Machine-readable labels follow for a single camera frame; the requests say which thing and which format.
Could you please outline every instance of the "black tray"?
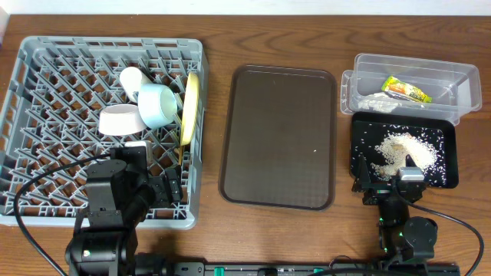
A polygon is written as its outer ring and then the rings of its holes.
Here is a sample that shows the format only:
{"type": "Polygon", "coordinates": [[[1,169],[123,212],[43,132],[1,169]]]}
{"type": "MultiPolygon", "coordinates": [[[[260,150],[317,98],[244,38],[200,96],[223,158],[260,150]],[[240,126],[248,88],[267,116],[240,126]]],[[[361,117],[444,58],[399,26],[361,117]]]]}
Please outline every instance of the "black tray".
{"type": "Polygon", "coordinates": [[[455,188],[459,184],[455,128],[450,122],[367,112],[355,113],[351,121],[351,176],[355,176],[358,172],[358,157],[360,153],[363,153],[367,160],[371,181],[380,181],[374,175],[370,164],[384,164],[383,156],[374,149],[374,146],[382,143],[388,130],[391,133],[409,133],[413,136],[425,133],[425,136],[428,137],[427,142],[433,144],[437,150],[442,139],[438,140],[438,137],[443,137],[443,148],[439,150],[441,155],[439,162],[445,165],[446,181],[444,182],[442,176],[434,171],[432,171],[433,175],[426,174],[425,180],[430,182],[430,186],[440,188],[455,188]]]}
{"type": "Polygon", "coordinates": [[[220,194],[322,210],[334,201],[336,81],[324,71],[244,66],[232,80],[220,194]]]}

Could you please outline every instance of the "brown tray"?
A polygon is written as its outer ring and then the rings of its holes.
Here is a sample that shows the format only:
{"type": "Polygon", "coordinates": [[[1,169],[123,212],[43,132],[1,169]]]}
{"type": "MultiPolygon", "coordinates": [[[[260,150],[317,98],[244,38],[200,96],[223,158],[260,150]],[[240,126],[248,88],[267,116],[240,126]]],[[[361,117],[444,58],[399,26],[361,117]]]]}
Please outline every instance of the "brown tray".
{"type": "Polygon", "coordinates": [[[247,65],[232,80],[219,191],[228,201],[322,210],[334,201],[336,80],[247,65]]]}

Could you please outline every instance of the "wood grain surface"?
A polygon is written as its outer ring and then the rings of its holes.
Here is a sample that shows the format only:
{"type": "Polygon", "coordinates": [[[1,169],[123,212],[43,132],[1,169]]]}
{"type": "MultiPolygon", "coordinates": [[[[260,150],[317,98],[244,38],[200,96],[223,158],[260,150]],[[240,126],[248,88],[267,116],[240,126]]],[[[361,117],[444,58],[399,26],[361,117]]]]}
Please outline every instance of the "wood grain surface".
{"type": "MultiPolygon", "coordinates": [[[[359,53],[392,54],[475,64],[483,108],[456,127],[460,184],[429,189],[421,205],[475,226],[491,242],[491,18],[382,16],[138,16],[13,15],[0,50],[4,97],[21,40],[29,35],[196,38],[209,61],[208,107],[203,138],[203,187],[199,221],[189,231],[138,230],[138,251],[211,262],[329,262],[336,255],[366,259],[378,247],[377,208],[351,193],[348,174],[350,116],[338,111],[336,198],[326,212],[236,205],[218,192],[218,175],[232,73],[243,64],[320,69],[336,76],[352,69],[359,53]]],[[[466,228],[442,218],[434,261],[457,263],[465,272],[478,252],[466,228]]],[[[69,228],[30,228],[65,269],[69,228]]],[[[486,249],[475,275],[491,274],[486,249]]],[[[0,274],[53,275],[54,270],[17,227],[0,225],[0,274]]]]}

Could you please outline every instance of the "light blue cup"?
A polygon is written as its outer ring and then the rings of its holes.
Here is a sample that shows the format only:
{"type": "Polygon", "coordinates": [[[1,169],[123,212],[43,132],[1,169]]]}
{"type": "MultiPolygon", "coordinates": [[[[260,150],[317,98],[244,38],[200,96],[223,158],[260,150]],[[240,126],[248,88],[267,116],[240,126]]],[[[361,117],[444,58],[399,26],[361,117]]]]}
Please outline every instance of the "light blue cup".
{"type": "Polygon", "coordinates": [[[164,127],[174,121],[177,113],[174,92],[162,84],[144,84],[138,94],[138,110],[149,128],[164,127]]]}

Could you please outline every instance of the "snack wrapper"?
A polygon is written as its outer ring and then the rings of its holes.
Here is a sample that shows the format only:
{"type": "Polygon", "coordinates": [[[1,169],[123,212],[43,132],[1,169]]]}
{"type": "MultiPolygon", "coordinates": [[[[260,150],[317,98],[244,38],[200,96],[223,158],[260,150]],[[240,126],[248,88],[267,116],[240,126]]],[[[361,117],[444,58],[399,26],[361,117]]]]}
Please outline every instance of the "snack wrapper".
{"type": "Polygon", "coordinates": [[[390,76],[382,86],[382,91],[403,94],[421,103],[431,103],[432,98],[428,97],[423,91],[412,84],[400,81],[394,76],[390,76]]]}

